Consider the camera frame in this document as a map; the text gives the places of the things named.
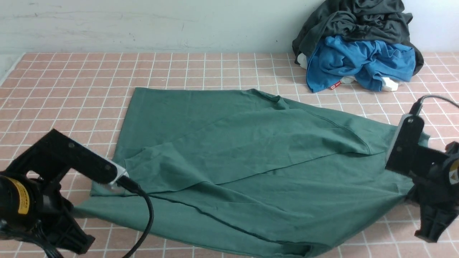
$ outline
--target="blue shirt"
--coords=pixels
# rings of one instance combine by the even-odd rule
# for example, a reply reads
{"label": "blue shirt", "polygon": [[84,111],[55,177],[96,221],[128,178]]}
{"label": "blue shirt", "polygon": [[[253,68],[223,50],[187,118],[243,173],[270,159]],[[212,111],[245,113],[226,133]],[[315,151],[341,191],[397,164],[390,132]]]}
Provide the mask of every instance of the blue shirt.
{"label": "blue shirt", "polygon": [[381,91],[382,77],[408,82],[415,65],[412,47],[382,40],[347,42],[340,35],[329,36],[308,59],[306,82],[312,92],[319,92],[353,75],[364,88]]}

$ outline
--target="pile of clothes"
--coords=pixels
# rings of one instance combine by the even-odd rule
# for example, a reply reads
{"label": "pile of clothes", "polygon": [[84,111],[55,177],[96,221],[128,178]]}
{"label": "pile of clothes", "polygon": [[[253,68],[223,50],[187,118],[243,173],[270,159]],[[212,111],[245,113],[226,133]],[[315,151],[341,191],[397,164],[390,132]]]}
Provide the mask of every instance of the pile of clothes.
{"label": "pile of clothes", "polygon": [[312,92],[356,80],[371,91],[395,91],[424,65],[410,43],[411,13],[401,0],[326,0],[293,40],[295,63]]}

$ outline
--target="tiled countertop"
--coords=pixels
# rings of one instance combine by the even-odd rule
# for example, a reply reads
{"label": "tiled countertop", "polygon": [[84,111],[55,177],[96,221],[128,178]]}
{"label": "tiled countertop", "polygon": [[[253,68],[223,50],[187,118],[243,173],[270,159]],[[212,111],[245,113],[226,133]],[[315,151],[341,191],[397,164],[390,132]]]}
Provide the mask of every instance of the tiled countertop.
{"label": "tiled countertop", "polygon": [[[459,53],[424,53],[426,65],[395,93],[341,85],[310,94],[305,70],[289,54],[40,53],[26,54],[0,87],[0,170],[51,128],[111,157],[135,87],[230,90],[256,88],[303,103],[397,124],[422,95],[459,101]],[[428,100],[423,108],[431,146],[459,138],[459,110]],[[73,203],[89,195],[90,181],[71,172],[62,192]],[[97,219],[78,221],[96,237],[81,257],[122,257],[139,233]],[[381,221],[324,255],[328,258],[440,258],[459,256],[459,223],[437,244],[413,237],[419,211],[399,206]],[[63,252],[65,257],[74,257]],[[44,257],[39,247],[0,241],[0,258]],[[135,258],[235,258],[149,236]]]}

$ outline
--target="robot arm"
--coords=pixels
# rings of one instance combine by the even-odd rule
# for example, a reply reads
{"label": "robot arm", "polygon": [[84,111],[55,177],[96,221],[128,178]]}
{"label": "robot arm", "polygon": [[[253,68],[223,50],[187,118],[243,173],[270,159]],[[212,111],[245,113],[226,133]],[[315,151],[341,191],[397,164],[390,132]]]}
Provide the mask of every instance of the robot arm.
{"label": "robot arm", "polygon": [[420,207],[421,227],[415,236],[426,242],[437,242],[440,235],[459,215],[459,143],[452,142],[441,152],[418,144],[424,120],[419,117],[420,98],[400,120],[386,158],[386,169],[410,177],[414,187],[407,201]]}
{"label": "robot arm", "polygon": [[[148,195],[128,178],[124,168],[54,129],[0,173],[0,240],[37,244],[51,258],[62,257],[57,248],[76,254],[88,251],[94,237],[81,230],[71,216],[72,203],[59,192],[60,181],[71,168],[112,191],[123,187],[145,198],[150,221],[142,235],[145,236],[134,246],[137,249],[153,222]],[[28,178],[29,171],[39,178]],[[130,257],[135,249],[125,257]]]}

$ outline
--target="yellow label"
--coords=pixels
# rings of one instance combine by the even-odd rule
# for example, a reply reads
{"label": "yellow label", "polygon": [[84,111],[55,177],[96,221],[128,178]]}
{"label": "yellow label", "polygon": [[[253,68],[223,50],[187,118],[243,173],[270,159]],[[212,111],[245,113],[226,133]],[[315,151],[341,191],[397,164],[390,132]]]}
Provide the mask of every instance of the yellow label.
{"label": "yellow label", "polygon": [[7,179],[9,179],[14,184],[17,192],[19,193],[19,209],[17,213],[23,215],[27,214],[30,207],[30,199],[27,193],[27,189],[19,181],[9,177],[7,177]]}
{"label": "yellow label", "polygon": [[452,185],[459,184],[459,159],[456,159],[449,168],[449,183]]}

